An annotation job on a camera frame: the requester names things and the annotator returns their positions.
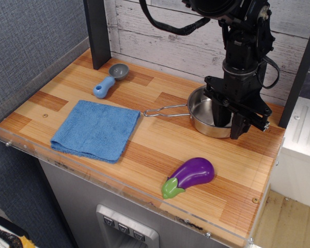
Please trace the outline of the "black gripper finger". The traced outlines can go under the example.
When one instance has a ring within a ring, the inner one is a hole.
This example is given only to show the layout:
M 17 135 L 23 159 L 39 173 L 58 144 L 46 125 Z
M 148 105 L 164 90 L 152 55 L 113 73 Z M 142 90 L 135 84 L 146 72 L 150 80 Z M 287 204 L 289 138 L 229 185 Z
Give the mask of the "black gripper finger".
M 212 115 L 216 127 L 229 127 L 232 121 L 232 112 L 228 109 L 227 99 L 212 101 Z
M 245 116 L 237 113 L 233 115 L 230 138 L 232 140 L 237 140 L 240 135 L 248 132 L 251 126 L 250 120 Z

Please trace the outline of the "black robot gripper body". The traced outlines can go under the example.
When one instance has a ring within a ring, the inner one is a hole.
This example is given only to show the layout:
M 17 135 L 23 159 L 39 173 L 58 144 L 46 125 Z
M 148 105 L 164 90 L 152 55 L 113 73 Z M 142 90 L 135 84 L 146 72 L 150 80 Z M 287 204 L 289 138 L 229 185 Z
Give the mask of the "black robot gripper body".
M 234 114 L 241 114 L 250 120 L 252 126 L 266 131 L 269 128 L 268 118 L 272 114 L 270 107 L 260 96 L 265 79 L 266 66 L 258 66 L 251 73 L 239 71 L 238 74 L 224 72 L 224 77 L 205 77 L 205 96 L 212 101 L 227 99 L 228 109 Z

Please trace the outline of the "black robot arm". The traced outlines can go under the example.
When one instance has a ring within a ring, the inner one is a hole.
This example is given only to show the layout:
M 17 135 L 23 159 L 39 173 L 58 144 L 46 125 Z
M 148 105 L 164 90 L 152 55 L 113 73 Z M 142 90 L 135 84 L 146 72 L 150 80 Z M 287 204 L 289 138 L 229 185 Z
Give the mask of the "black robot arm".
M 205 77 L 205 96 L 212 100 L 214 125 L 230 125 L 230 138 L 236 140 L 250 126 L 265 131 L 272 114 L 260 96 L 267 65 L 278 69 L 267 54 L 275 38 L 270 30 L 268 1 L 184 1 L 204 18 L 216 19 L 222 29 L 225 59 L 223 78 Z

